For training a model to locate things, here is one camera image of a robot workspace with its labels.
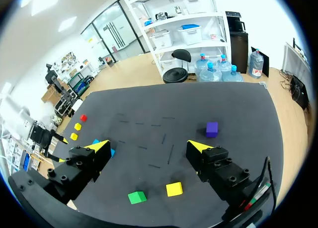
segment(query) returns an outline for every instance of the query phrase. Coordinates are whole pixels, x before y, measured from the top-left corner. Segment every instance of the red cube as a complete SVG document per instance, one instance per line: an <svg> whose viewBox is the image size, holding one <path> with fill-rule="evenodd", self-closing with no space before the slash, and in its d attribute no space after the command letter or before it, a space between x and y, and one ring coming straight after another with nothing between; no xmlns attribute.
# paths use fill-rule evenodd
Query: red cube
<svg viewBox="0 0 318 228"><path fill-rule="evenodd" d="M83 122L85 122L87 120L87 116L86 115L81 115L80 116L80 120L82 120Z"/></svg>

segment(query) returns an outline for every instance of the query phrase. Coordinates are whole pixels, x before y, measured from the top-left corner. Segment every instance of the wooden floor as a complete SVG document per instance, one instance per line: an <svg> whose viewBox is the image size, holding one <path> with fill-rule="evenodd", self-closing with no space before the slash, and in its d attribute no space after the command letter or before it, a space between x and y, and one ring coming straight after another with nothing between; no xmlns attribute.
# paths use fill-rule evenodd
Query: wooden floor
<svg viewBox="0 0 318 228"><path fill-rule="evenodd" d="M148 53L103 69L83 94L82 99L93 91L163 84L157 67L152 63L153 58ZM298 174L306 155L308 135L304 113L301 107L292 100L290 92L281 87L282 78L277 69L270 69L269 78L262 76L261 79L253 79L245 74L243 78L245 82L265 81L277 111L284 144L283 180L278 195L278 202L280 202ZM69 121L68 117L63 120L58 133L63 132Z"/></svg>

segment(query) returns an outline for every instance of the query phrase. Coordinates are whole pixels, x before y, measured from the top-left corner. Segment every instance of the purple cube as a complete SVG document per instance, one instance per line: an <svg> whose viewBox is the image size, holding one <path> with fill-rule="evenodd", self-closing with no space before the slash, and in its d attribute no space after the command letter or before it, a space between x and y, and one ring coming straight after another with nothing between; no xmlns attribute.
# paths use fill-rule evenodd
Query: purple cube
<svg viewBox="0 0 318 228"><path fill-rule="evenodd" d="M218 135L218 122L207 123L207 137L215 138Z"/></svg>

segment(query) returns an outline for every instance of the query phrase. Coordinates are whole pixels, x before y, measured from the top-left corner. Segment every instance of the green cube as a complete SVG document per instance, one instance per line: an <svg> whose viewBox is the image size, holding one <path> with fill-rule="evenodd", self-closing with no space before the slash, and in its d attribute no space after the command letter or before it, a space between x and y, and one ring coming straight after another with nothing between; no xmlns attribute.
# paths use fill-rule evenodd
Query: green cube
<svg viewBox="0 0 318 228"><path fill-rule="evenodd" d="M128 194L128 198L131 204L145 202L147 200L143 192L133 192Z"/></svg>

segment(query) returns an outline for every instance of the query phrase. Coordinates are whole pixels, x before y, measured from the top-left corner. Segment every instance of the yellow cube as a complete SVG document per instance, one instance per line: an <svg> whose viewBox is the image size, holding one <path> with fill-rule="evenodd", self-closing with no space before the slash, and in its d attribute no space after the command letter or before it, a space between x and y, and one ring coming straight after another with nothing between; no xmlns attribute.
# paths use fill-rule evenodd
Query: yellow cube
<svg viewBox="0 0 318 228"><path fill-rule="evenodd" d="M72 133L70 138L71 138L72 140L77 140L77 139L78 139L78 135L75 134L75 133Z"/></svg>
<svg viewBox="0 0 318 228"><path fill-rule="evenodd" d="M166 185L167 195L169 197L181 195L183 193L181 182L176 182Z"/></svg>
<svg viewBox="0 0 318 228"><path fill-rule="evenodd" d="M80 123L76 123L75 126L74 126L74 129L80 130L81 129L81 124Z"/></svg>

